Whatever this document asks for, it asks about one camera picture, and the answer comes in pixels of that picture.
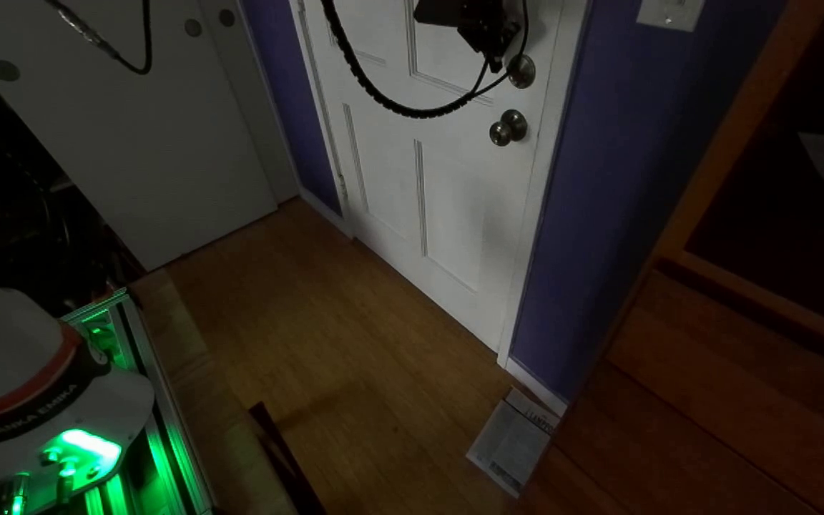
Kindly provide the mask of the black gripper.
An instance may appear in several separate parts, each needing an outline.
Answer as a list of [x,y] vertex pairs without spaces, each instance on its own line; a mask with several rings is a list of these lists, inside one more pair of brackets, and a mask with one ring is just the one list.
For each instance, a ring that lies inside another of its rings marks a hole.
[[524,28],[505,0],[418,0],[412,16],[454,28],[484,58],[504,58]]

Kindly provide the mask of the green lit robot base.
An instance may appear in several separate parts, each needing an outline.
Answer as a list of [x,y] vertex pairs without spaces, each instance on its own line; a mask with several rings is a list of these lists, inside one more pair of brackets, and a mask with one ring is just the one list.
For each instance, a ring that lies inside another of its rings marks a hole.
[[138,301],[0,337],[0,515],[214,515]]

